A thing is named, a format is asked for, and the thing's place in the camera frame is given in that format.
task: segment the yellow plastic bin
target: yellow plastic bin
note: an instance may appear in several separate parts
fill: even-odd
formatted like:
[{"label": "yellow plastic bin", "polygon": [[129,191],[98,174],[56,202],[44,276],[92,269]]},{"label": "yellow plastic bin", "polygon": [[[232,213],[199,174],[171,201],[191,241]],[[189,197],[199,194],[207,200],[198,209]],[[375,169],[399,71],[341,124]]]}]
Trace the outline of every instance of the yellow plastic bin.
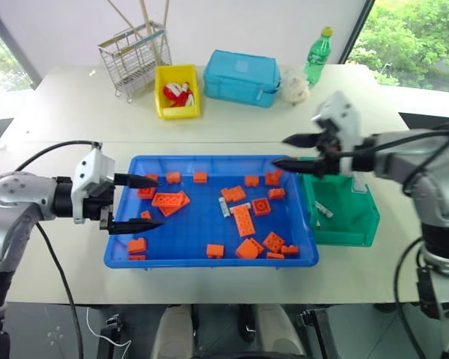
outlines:
[{"label": "yellow plastic bin", "polygon": [[[170,82],[189,83],[193,91],[195,104],[186,107],[171,107],[173,101],[163,93],[163,88]],[[158,66],[155,79],[156,111],[160,118],[176,119],[197,117],[200,115],[200,88],[196,76],[195,65]]]}]

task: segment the metal wire basket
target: metal wire basket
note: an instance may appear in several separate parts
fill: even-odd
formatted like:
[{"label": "metal wire basket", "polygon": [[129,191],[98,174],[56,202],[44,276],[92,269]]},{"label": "metal wire basket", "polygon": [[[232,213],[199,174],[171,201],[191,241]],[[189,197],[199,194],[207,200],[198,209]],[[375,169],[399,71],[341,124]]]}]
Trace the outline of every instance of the metal wire basket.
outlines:
[{"label": "metal wire basket", "polygon": [[[151,21],[153,34],[147,36],[146,25],[125,30],[98,45],[110,77],[115,95],[126,94],[128,102],[137,90],[155,79],[156,66],[171,65],[171,54],[164,27]],[[156,63],[154,49],[157,52]]]}]

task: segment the white wall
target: white wall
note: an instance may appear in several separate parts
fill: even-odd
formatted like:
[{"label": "white wall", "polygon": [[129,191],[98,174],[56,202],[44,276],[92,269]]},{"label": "white wall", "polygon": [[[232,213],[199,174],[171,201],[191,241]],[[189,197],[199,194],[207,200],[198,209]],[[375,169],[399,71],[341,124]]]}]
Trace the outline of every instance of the white wall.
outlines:
[{"label": "white wall", "polygon": [[[161,22],[164,0],[147,0]],[[133,24],[138,0],[114,0]],[[335,29],[336,63],[364,0],[171,0],[168,40],[175,64],[206,64],[214,49],[303,64],[320,29]],[[41,76],[58,64],[95,65],[97,44],[125,29],[106,0],[0,0],[0,18]]]}]

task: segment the red and white objects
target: red and white objects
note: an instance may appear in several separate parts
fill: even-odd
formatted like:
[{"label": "red and white objects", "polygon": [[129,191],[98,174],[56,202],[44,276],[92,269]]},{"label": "red and white objects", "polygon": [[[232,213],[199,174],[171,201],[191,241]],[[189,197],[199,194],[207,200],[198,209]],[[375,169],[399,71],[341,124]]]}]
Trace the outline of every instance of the red and white objects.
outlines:
[{"label": "red and white objects", "polygon": [[174,101],[171,107],[192,106],[195,104],[195,98],[189,89],[188,82],[185,82],[183,85],[170,82],[163,88],[163,93],[167,98]]}]

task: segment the bottle cap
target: bottle cap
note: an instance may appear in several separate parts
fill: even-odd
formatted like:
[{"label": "bottle cap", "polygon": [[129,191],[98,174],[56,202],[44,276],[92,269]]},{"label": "bottle cap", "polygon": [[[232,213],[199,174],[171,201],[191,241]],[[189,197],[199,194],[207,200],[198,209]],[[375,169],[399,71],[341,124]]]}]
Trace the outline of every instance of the bottle cap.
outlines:
[{"label": "bottle cap", "polygon": [[332,36],[332,27],[326,26],[323,28],[323,31],[321,31],[322,36]]}]

